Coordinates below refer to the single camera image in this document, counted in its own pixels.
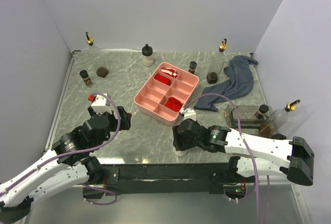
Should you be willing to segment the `oil bottle gold spout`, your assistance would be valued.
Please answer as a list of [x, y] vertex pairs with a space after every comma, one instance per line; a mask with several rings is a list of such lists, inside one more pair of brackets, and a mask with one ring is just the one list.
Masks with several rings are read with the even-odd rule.
[[275, 110], [263, 123], [259, 126], [259, 135], [271, 136], [274, 135], [280, 127], [282, 127], [289, 119], [289, 113], [296, 109], [300, 100], [289, 102], [282, 109]]

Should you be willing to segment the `salt jar black lid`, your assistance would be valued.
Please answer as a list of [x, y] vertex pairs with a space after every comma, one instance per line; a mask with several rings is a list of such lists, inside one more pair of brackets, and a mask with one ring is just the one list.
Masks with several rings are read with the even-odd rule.
[[177, 157], [184, 157], [184, 156], [187, 154], [187, 151], [177, 151], [177, 150], [175, 150], [175, 151], [174, 151], [174, 154], [175, 154]]
[[142, 48], [142, 59], [143, 59], [143, 65], [146, 67], [149, 67], [153, 65], [154, 59], [153, 59], [153, 48], [146, 44]]

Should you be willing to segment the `back right oil bottle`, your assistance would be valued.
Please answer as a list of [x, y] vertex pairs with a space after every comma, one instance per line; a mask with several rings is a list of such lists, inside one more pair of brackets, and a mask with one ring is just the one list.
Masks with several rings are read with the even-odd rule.
[[225, 38], [219, 45], [219, 50], [212, 56], [212, 60], [206, 75], [208, 84], [215, 84], [218, 81], [219, 74], [222, 70], [225, 55], [224, 52], [227, 48], [227, 39]]

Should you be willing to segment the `pink divided tray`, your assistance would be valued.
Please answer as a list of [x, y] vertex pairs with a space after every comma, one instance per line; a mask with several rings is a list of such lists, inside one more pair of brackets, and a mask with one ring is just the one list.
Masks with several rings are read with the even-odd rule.
[[[178, 77], [173, 78], [162, 73], [160, 71], [162, 68], [174, 69], [178, 73]], [[160, 74], [170, 79], [171, 85], [168, 86], [155, 80], [154, 77], [156, 74]], [[141, 112], [168, 126], [172, 126], [179, 117], [179, 112], [174, 112], [168, 109], [164, 106], [165, 103], [169, 97], [175, 97], [182, 102], [182, 107], [184, 107], [189, 98], [192, 96], [195, 88], [198, 86], [199, 80], [200, 79], [198, 76], [172, 64], [163, 62], [157, 67], [150, 78], [135, 95], [134, 103]]]

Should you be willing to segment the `red folded cloth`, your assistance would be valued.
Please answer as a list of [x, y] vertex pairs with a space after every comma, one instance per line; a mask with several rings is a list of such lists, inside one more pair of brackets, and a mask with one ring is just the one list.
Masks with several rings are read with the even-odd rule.
[[157, 80], [157, 81], [159, 81], [159, 82], [161, 82], [161, 83], [163, 83], [163, 84], [165, 84], [165, 85], [168, 85], [168, 86], [171, 85], [171, 80], [168, 79], [165, 76], [160, 75], [160, 74], [156, 74], [155, 77], [154, 77], [154, 79]]

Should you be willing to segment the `red knitted cloth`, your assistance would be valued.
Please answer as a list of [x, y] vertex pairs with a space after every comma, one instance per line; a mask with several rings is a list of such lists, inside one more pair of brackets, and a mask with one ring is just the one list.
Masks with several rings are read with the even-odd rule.
[[174, 111], [174, 112], [179, 112], [183, 106], [182, 102], [176, 99], [175, 97], [169, 97], [167, 102], [164, 105], [168, 109]]

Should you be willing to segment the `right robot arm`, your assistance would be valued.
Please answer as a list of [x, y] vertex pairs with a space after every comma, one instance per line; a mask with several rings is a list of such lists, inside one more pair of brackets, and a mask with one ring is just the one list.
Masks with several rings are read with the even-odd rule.
[[226, 170], [233, 182], [242, 177], [284, 174], [291, 183], [313, 184], [314, 152], [302, 137], [264, 138], [218, 125], [206, 128], [192, 119], [173, 126], [172, 131], [177, 151], [199, 147], [210, 153], [238, 156], [238, 162]]

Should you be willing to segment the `black table front rail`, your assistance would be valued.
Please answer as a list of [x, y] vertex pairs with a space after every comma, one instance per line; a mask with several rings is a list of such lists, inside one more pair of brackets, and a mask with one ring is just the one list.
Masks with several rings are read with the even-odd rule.
[[91, 185], [118, 195], [135, 193], [208, 192], [222, 194], [224, 186], [252, 183], [237, 173], [237, 161], [221, 163], [102, 165]]

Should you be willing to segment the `red white striped cloth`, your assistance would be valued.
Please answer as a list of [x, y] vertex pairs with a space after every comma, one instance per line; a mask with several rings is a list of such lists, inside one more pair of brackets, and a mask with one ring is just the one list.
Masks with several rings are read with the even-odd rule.
[[173, 78], [178, 77], [178, 73], [172, 68], [162, 68], [162, 69], [160, 69], [160, 71], [164, 74], [169, 75], [170, 77], [173, 77]]

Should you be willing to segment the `back left oil bottle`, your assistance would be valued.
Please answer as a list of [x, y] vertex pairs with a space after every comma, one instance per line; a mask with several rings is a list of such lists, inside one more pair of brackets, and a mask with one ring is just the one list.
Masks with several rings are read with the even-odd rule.
[[102, 57], [101, 50], [94, 45], [94, 39], [90, 36], [89, 32], [85, 32], [86, 43], [88, 44], [88, 55], [95, 66], [95, 71], [98, 77], [105, 78], [109, 71], [106, 62]]

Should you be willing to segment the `clear acrylic organizer rack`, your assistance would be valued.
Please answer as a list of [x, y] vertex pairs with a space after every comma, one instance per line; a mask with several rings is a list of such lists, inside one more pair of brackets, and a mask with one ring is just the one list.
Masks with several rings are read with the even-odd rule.
[[224, 111], [224, 117], [226, 120], [226, 124], [229, 128], [238, 129], [238, 114], [240, 114], [240, 127], [243, 133], [247, 133], [250, 135], [259, 135], [259, 126], [266, 120], [273, 112], [271, 106], [269, 107], [269, 111], [264, 115], [262, 120], [255, 120], [253, 115], [258, 110], [259, 106], [237, 106], [236, 108], [232, 105], [228, 105]]

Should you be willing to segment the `spice shaker black cap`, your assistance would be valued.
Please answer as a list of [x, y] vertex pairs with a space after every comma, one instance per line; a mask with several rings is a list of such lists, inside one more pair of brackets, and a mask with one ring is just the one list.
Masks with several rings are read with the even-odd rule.
[[191, 61], [189, 63], [189, 70], [188, 70], [188, 72], [191, 73], [191, 74], [195, 74], [196, 67], [197, 67], [197, 63], [195, 61]]
[[268, 105], [262, 104], [259, 106], [256, 113], [253, 115], [253, 118], [255, 120], [262, 120], [264, 118], [264, 115], [269, 111]]

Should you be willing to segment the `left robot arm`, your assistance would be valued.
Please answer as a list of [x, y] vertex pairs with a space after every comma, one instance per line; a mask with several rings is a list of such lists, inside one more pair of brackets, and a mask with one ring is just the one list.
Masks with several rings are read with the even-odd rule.
[[132, 115], [122, 106], [115, 112], [96, 113], [63, 135], [52, 148], [25, 171], [1, 184], [1, 223], [15, 223], [27, 216], [33, 205], [73, 185], [99, 183], [104, 172], [90, 154], [120, 130], [129, 130]]

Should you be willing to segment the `blue grey towel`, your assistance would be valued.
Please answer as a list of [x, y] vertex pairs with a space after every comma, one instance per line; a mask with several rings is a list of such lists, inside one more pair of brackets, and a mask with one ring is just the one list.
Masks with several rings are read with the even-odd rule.
[[226, 100], [217, 94], [233, 100], [235, 98], [247, 95], [253, 88], [254, 80], [250, 66], [257, 66], [258, 61], [252, 57], [237, 55], [233, 57], [227, 67], [224, 68], [224, 74], [228, 79], [220, 84], [206, 87], [194, 108], [197, 110], [207, 110], [217, 112], [216, 103]]

